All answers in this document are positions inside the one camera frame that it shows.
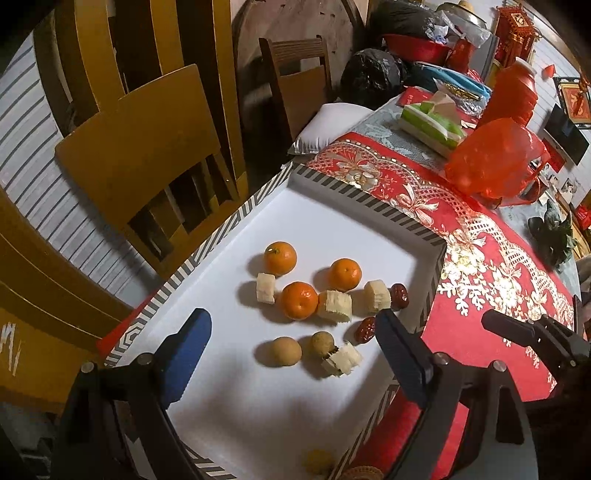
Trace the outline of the yellow wooden chair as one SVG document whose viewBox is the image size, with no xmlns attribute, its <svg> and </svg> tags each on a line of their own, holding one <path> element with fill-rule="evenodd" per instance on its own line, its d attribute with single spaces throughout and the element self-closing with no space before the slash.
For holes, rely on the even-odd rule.
<svg viewBox="0 0 591 480">
<path fill-rule="evenodd" d="M 57 145 L 56 157 L 162 279 L 238 210 L 195 65 L 95 114 Z"/>
</svg>

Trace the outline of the round banana slice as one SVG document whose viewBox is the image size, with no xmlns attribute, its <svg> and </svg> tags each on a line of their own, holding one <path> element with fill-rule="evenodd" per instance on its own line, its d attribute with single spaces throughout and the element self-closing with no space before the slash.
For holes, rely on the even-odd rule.
<svg viewBox="0 0 591 480">
<path fill-rule="evenodd" d="M 372 280 L 363 287 L 363 298 L 367 311 L 377 313 L 392 306 L 390 290 L 383 280 Z"/>
</svg>

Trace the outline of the small banana piece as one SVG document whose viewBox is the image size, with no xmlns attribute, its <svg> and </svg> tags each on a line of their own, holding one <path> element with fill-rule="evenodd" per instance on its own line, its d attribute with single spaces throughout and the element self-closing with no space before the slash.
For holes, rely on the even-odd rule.
<svg viewBox="0 0 591 480">
<path fill-rule="evenodd" d="M 342 376 L 349 375 L 353 369 L 359 367 L 363 362 L 362 354 L 356 350 L 351 343 L 345 343 L 335 349 L 327 358 L 322 360 L 322 368 L 329 375 Z"/>
</svg>

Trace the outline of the red plastic bag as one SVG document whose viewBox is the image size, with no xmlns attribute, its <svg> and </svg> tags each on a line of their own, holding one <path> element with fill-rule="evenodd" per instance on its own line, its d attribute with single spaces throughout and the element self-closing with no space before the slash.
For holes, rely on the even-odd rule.
<svg viewBox="0 0 591 480">
<path fill-rule="evenodd" d="M 445 177 L 464 194 L 499 205 L 516 199 L 549 159 L 537 135 L 500 118 L 477 128 L 452 151 Z"/>
</svg>

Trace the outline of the white pillow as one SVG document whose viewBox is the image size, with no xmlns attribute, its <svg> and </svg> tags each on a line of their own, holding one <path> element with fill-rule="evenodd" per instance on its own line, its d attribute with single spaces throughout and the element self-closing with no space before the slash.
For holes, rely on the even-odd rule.
<svg viewBox="0 0 591 480">
<path fill-rule="evenodd" d="M 356 104 L 324 104 L 297 135 L 287 153 L 296 156 L 318 154 L 373 113 L 372 109 Z"/>
</svg>

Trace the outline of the large banana chunk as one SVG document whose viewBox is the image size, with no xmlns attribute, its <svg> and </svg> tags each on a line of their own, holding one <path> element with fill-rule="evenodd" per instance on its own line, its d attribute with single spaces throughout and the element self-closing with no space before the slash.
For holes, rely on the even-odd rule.
<svg viewBox="0 0 591 480">
<path fill-rule="evenodd" d="M 352 320 L 353 301 L 348 293 L 327 290 L 318 295 L 318 316 L 334 323 Z"/>
</svg>

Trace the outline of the orange mandarin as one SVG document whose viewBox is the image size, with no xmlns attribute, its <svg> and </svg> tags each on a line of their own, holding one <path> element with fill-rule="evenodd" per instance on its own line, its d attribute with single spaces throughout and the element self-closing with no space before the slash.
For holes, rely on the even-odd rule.
<svg viewBox="0 0 591 480">
<path fill-rule="evenodd" d="M 306 282 L 292 282 L 280 293 L 280 310 L 287 319 L 304 321 L 315 314 L 318 293 Z"/>
<path fill-rule="evenodd" d="M 349 258 L 335 260 L 329 267 L 329 288 L 349 292 L 356 289 L 362 280 L 362 276 L 362 268 L 355 260 Z"/>
<path fill-rule="evenodd" d="M 290 243 L 276 241 L 264 250 L 263 261 L 266 273 L 283 276 L 297 265 L 297 251 Z"/>
</svg>

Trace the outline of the striped white tray box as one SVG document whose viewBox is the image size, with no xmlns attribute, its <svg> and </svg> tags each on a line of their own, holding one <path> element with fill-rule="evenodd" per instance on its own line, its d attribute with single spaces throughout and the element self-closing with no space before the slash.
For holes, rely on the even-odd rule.
<svg viewBox="0 0 591 480">
<path fill-rule="evenodd" d="M 197 468 L 208 479 L 303 479 L 312 449 L 346 463 L 383 417 L 396 385 L 379 345 L 360 348 L 362 364 L 329 376 L 304 356 L 274 367 L 267 347 L 278 337 L 304 341 L 325 329 L 311 317 L 291 321 L 256 300 L 263 249 L 284 241 L 297 265 L 276 285 L 325 288 L 336 259 L 359 263 L 363 282 L 407 286 L 405 325 L 426 323 L 441 278 L 443 238 L 361 188 L 311 168 L 283 168 L 246 201 L 162 285 L 107 356 L 110 366 L 154 351 L 189 314 L 211 314 L 212 333 L 181 399 L 168 415 Z"/>
</svg>

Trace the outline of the wall television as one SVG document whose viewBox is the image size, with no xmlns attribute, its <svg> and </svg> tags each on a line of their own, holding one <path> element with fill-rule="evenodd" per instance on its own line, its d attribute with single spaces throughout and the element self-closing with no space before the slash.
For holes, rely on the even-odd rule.
<svg viewBox="0 0 591 480">
<path fill-rule="evenodd" d="M 543 127 L 545 134 L 574 165 L 579 165 L 589 141 L 559 105 L 554 105 Z"/>
</svg>

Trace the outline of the black plastic bag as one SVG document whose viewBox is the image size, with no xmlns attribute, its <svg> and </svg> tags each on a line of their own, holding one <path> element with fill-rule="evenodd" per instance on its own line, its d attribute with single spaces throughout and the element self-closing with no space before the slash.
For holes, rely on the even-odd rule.
<svg viewBox="0 0 591 480">
<path fill-rule="evenodd" d="M 360 50 L 349 59 L 339 81 L 343 102 L 376 110 L 404 90 L 407 69 L 388 51 Z"/>
</svg>

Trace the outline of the red embroidered table cloth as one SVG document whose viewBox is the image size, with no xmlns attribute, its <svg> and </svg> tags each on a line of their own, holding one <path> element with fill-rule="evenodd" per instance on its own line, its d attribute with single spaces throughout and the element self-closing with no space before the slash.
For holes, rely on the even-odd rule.
<svg viewBox="0 0 591 480">
<path fill-rule="evenodd" d="M 431 239 L 446 241 L 437 294 L 423 332 L 431 349 L 469 365 L 501 359 L 524 400 L 550 394 L 556 382 L 534 351 L 481 325 L 483 313 L 494 308 L 521 321 L 547 314 L 568 328 L 574 326 L 571 293 L 525 240 L 432 169 L 366 136 L 346 134 L 308 166 L 352 185 L 363 199 L 389 204 Z"/>
</svg>

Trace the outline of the green tissue pack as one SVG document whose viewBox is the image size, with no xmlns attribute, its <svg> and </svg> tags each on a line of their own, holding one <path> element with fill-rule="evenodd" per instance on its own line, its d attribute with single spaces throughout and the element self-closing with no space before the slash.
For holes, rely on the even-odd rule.
<svg viewBox="0 0 591 480">
<path fill-rule="evenodd" d="M 405 105 L 399 126 L 446 159 L 467 137 L 456 103 L 442 92 L 429 100 Z"/>
</svg>

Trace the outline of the red bowl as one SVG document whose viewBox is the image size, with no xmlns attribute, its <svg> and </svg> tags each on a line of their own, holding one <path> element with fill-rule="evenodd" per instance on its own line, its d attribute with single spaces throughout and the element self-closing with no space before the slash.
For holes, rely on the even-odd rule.
<svg viewBox="0 0 591 480">
<path fill-rule="evenodd" d="M 451 48 L 428 40 L 408 35 L 385 34 L 388 50 L 407 62 L 425 62 L 444 65 Z"/>
</svg>

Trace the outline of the kiwi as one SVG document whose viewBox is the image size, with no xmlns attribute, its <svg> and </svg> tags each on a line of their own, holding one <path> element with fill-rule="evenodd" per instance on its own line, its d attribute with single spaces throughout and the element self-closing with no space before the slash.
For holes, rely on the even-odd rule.
<svg viewBox="0 0 591 480">
<path fill-rule="evenodd" d="M 304 455 L 304 470 L 313 476 L 328 476 L 335 468 L 335 457 L 330 451 L 312 449 Z"/>
<path fill-rule="evenodd" d="M 335 339 L 327 331 L 318 331 L 311 336 L 310 345 L 312 351 L 321 358 L 327 358 L 335 351 Z"/>
<path fill-rule="evenodd" d="M 270 343 L 270 351 L 276 366 L 294 366 L 301 361 L 303 350 L 294 338 L 277 337 Z"/>
</svg>

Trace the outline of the dark red date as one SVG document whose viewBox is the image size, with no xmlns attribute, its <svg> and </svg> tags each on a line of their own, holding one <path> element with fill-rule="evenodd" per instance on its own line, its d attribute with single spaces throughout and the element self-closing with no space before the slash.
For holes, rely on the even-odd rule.
<svg viewBox="0 0 591 480">
<path fill-rule="evenodd" d="M 391 307 L 394 311 L 406 309 L 410 304 L 408 289 L 403 283 L 394 283 L 390 289 Z"/>
</svg>

